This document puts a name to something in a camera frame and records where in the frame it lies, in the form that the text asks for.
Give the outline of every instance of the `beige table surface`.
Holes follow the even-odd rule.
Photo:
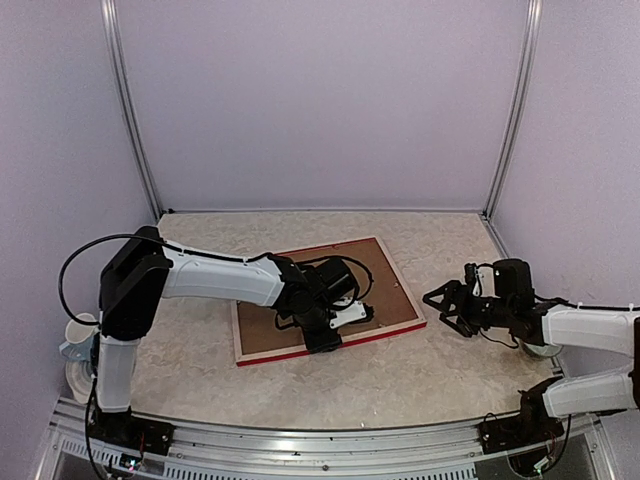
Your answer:
[[[482,337],[465,339],[420,302],[423,293],[462,278],[465,263],[498,259],[477,215],[172,214],[159,227],[168,240],[248,255],[376,235],[429,323],[327,354],[237,367],[228,302],[162,300],[138,349],[136,411],[282,429],[422,425],[516,410],[519,389],[551,376],[549,361]],[[490,335],[507,339],[497,331]]]

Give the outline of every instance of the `marble tabletop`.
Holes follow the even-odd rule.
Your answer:
[[[241,255],[378,236],[428,324],[327,354],[237,367],[229,302],[162,300],[138,348],[134,411],[279,429],[424,425],[516,410],[518,390],[551,376],[550,361],[463,338],[420,302],[423,293],[462,278],[465,263],[499,258],[475,214],[170,214],[159,228],[168,240]],[[508,340],[506,332],[489,333]]]

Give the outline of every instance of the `metal frame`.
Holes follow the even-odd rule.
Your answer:
[[[529,81],[531,78],[531,70],[533,68],[533,60],[535,57],[536,44],[538,42],[538,31],[540,30],[540,17],[542,13],[542,0],[529,0],[529,11],[527,15],[527,24],[525,28],[524,43],[522,45],[522,54],[520,56],[520,66],[518,68],[518,77],[516,82],[516,90],[511,103],[511,111],[507,122],[507,131],[500,150],[500,157],[496,167],[491,188],[489,189],[489,197],[483,210],[483,215],[491,223],[493,214],[498,206],[500,194],[504,187],[507,176],[507,170],[512,160],[513,147],[518,136],[520,120],[524,112],[527,91],[529,89]]]
[[[31,478],[53,478],[61,452],[86,458],[84,409],[73,400],[59,400]],[[482,419],[376,430],[285,431],[142,416],[176,426],[167,457],[145,456],[145,465],[153,472],[145,472],[145,476],[159,479],[396,480],[426,479],[429,475],[432,479],[451,479],[456,478],[452,473],[459,472],[458,478],[471,480],[475,478],[476,462],[506,455],[483,455],[476,429]],[[615,480],[610,447],[599,419],[575,416],[571,436],[578,435],[585,435],[591,446],[597,478]],[[99,463],[109,458],[117,460],[122,453],[135,453],[97,440],[91,444]]]
[[[107,37],[109,57],[111,59],[113,74],[115,76],[116,89],[120,99],[122,115],[127,127],[127,133],[129,134],[129,140],[133,149],[133,156],[140,175],[140,180],[142,181],[142,187],[144,189],[147,203],[149,204],[149,208],[151,209],[151,213],[155,220],[158,221],[162,216],[162,202],[160,201],[155,182],[153,181],[149,162],[147,162],[147,156],[145,155],[144,147],[142,145],[140,128],[138,127],[138,121],[133,108],[131,91],[129,90],[129,84],[127,82],[127,69],[125,66],[124,54],[122,52],[122,41],[120,40],[120,29],[118,27],[118,15],[116,12],[115,0],[101,0],[101,6],[102,21],[104,23],[104,30]]]

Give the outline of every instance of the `brown board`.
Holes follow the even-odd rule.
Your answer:
[[[375,237],[281,252],[279,255],[296,262],[325,255],[344,255],[360,260],[371,270],[373,287],[363,301],[374,308],[374,317],[367,323],[340,327],[338,331],[342,336],[343,347],[416,330],[426,325],[426,320],[422,318],[415,300],[408,293],[397,267],[382,242]],[[356,265],[349,266],[362,289],[366,288],[366,273]],[[273,310],[250,303],[239,302],[232,307],[238,366],[308,354],[300,329],[278,330],[274,317]]]

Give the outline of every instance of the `wall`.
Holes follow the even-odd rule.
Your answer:
[[[86,241],[151,217],[118,108],[97,1],[0,2],[0,465],[29,472],[59,387],[66,319],[57,273]],[[101,264],[69,270],[72,309],[96,310]]]
[[[481,210],[527,2],[119,2],[164,206]]]
[[[545,2],[532,83],[495,217],[538,293],[640,303],[640,7]],[[619,365],[572,349],[569,373]],[[603,420],[624,478],[637,478],[640,414]]]

